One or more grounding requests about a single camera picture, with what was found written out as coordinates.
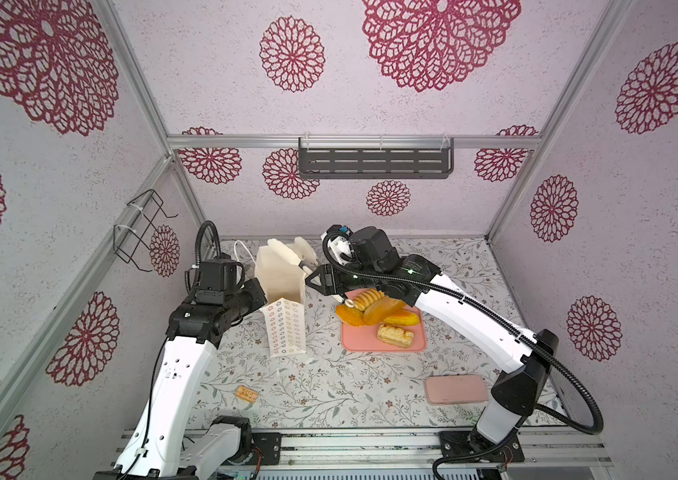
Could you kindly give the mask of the long baguette loaf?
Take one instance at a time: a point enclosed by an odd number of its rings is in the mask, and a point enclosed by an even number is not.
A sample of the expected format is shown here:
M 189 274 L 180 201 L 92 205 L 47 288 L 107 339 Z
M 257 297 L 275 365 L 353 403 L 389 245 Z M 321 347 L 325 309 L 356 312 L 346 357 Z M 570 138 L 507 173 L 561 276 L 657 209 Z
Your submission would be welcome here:
M 384 297 L 368 306 L 363 312 L 362 319 L 367 326 L 377 325 L 406 306 L 407 304 L 401 300 Z

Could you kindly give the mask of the white paper bag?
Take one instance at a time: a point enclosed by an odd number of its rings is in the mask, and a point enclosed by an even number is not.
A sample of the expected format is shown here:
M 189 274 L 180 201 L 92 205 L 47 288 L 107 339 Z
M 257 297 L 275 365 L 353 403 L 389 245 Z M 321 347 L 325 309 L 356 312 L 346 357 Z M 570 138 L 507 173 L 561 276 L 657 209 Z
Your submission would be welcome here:
M 265 305 L 243 321 L 243 329 L 267 346 L 272 358 L 307 352 L 306 272 L 300 242 L 269 239 L 256 252 L 241 240 L 233 243 L 233 257 L 244 262 L 265 294 Z

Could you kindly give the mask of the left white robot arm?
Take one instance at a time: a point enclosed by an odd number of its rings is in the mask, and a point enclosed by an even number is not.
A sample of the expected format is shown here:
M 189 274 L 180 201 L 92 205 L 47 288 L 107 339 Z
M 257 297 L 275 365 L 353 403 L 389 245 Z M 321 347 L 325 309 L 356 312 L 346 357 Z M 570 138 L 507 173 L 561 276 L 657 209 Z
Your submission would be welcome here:
M 154 382 L 139 422 L 114 466 L 97 479 L 208 479 L 231 461 L 248 460 L 254 449 L 249 420 L 216 418 L 206 433 L 183 444 L 192 398 L 216 357 L 222 336 L 267 300 L 255 278 L 227 254 L 202 260 L 186 299 L 172 312 Z

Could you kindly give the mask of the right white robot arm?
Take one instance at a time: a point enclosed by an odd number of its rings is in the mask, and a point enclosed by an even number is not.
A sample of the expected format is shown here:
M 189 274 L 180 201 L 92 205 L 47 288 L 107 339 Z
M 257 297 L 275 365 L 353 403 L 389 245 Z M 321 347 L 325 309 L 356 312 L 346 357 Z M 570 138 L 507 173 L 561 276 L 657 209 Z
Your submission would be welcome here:
M 520 427 L 539 410 L 587 435 L 604 429 L 604 417 L 594 396 L 556 357 L 558 337 L 543 329 L 533 332 L 505 319 L 464 292 L 443 270 L 418 254 L 401 256 L 387 234 L 374 226 L 353 231 L 331 226 L 321 238 L 322 264 L 307 268 L 305 283 L 324 296 L 349 299 L 349 292 L 375 288 L 389 297 L 443 321 L 487 354 L 501 373 L 491 388 L 487 406 L 468 435 L 462 454 L 435 460 L 440 466 L 476 463 L 499 454 L 516 439 Z M 558 371 L 583 399 L 592 417 L 583 424 L 538 399 L 552 371 Z

